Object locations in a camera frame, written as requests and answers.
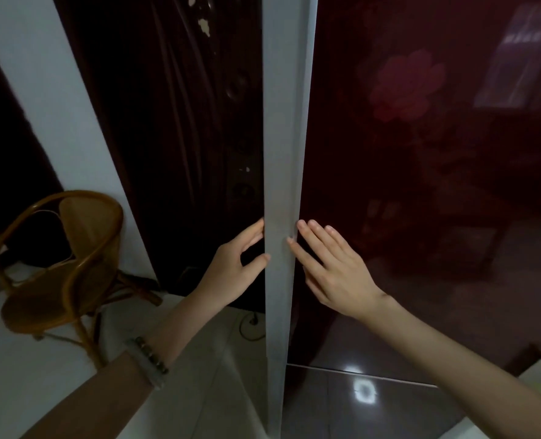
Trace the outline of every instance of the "chair leg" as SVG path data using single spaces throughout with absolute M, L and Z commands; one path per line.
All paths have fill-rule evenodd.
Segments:
M 76 333 L 79 336 L 81 343 L 85 351 L 87 352 L 90 359 L 94 362 L 95 368 L 99 371 L 106 366 L 106 361 L 102 357 L 102 354 L 99 352 L 98 345 L 96 345 L 93 340 L 90 338 L 87 330 L 84 327 L 84 324 L 81 322 L 81 319 L 77 319 L 73 326 L 76 329 Z
M 154 306 L 158 307 L 159 305 L 161 305 L 161 303 L 163 303 L 163 299 L 161 299 L 158 295 L 139 287 L 136 283 L 134 283 L 132 280 L 129 280 L 128 277 L 126 277 L 121 272 L 118 273 L 118 280 L 120 280 L 120 282 L 129 287 L 132 292 L 135 293 L 138 297 L 152 303 Z

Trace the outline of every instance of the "bracelet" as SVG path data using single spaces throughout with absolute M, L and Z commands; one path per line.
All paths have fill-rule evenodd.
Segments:
M 136 339 L 128 339 L 124 342 L 128 354 L 140 366 L 145 377 L 149 380 L 153 387 L 160 390 L 164 387 L 163 376 L 169 373 L 169 369 L 164 366 L 164 363 L 158 359 L 153 353 L 153 350 L 148 346 L 142 337 Z

